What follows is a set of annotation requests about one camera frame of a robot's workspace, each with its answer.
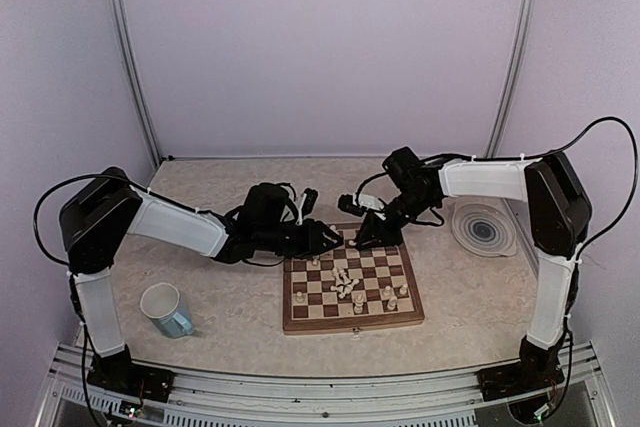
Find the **white chess piece back row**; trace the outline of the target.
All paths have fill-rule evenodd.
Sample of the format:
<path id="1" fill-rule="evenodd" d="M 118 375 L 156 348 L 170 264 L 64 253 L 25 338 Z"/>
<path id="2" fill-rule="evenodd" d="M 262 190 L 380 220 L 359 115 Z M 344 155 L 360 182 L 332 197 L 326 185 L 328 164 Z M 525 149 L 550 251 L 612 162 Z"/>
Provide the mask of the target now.
<path id="1" fill-rule="evenodd" d="M 395 311 L 397 308 L 397 301 L 398 299 L 395 296 L 391 297 L 387 302 L 387 306 L 386 306 L 387 310 Z"/>

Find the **white chess king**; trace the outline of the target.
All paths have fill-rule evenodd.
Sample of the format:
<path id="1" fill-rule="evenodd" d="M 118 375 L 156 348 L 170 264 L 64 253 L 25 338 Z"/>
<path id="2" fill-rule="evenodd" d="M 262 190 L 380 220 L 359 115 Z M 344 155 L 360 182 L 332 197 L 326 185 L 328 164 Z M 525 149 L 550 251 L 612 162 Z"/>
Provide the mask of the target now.
<path id="1" fill-rule="evenodd" d="M 363 312 L 364 307 L 364 294 L 362 292 L 358 292 L 353 298 L 353 312 L 358 315 Z"/>

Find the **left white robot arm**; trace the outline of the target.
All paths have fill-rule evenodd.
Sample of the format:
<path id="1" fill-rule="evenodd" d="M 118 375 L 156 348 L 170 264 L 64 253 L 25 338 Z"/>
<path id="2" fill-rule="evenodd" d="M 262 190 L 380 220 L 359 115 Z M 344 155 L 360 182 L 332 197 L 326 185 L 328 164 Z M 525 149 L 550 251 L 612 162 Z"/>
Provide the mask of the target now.
<path id="1" fill-rule="evenodd" d="M 310 218 L 313 189 L 295 203 L 282 184 L 252 186 L 240 206 L 221 215 L 181 204 L 132 182 L 118 167 L 93 177 L 61 208 L 59 224 L 71 285 L 102 377 L 121 392 L 140 371 L 122 336 L 110 270 L 127 236 L 146 237 L 224 264 L 257 252 L 285 260 L 312 259 L 343 245 L 329 225 Z"/>

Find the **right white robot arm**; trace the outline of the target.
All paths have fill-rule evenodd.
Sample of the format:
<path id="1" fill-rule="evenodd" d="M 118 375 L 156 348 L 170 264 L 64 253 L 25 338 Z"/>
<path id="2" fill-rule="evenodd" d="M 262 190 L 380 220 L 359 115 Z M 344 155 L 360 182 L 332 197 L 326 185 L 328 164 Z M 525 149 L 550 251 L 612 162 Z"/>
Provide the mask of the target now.
<path id="1" fill-rule="evenodd" d="M 447 199 L 501 199 L 525 208 L 537 286 L 511 380 L 520 390 L 535 389 L 549 376 L 567 334 L 579 251 L 586 245 L 593 212 L 568 156 L 555 150 L 493 159 L 458 153 L 421 158 L 401 147 L 383 160 L 381 174 L 397 189 L 392 200 L 358 188 L 338 201 L 340 210 L 363 220 L 355 240 L 360 250 L 402 243 L 405 226 L 419 224 L 423 213 L 441 208 Z"/>

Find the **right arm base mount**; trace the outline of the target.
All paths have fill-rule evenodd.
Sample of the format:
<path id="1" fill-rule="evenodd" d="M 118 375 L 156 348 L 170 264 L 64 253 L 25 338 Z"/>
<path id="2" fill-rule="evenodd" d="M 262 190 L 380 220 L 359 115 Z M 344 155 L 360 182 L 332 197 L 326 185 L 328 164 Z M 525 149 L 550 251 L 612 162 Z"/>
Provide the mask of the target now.
<path id="1" fill-rule="evenodd" d="M 477 372 L 477 380 L 485 402 L 513 397 L 561 384 L 565 380 L 559 367 L 543 373 L 527 374 L 519 362 L 484 368 Z"/>

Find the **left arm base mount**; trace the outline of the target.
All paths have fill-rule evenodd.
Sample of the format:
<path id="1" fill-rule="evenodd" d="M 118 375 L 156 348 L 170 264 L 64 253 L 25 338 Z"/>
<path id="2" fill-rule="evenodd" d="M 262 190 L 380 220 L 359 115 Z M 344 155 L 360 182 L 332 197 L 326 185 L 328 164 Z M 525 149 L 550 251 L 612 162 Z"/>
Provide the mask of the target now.
<path id="1" fill-rule="evenodd" d="M 107 375 L 97 367 L 87 374 L 87 382 L 106 391 L 167 403 L 175 374 L 167 369 L 131 364 L 125 373 Z"/>

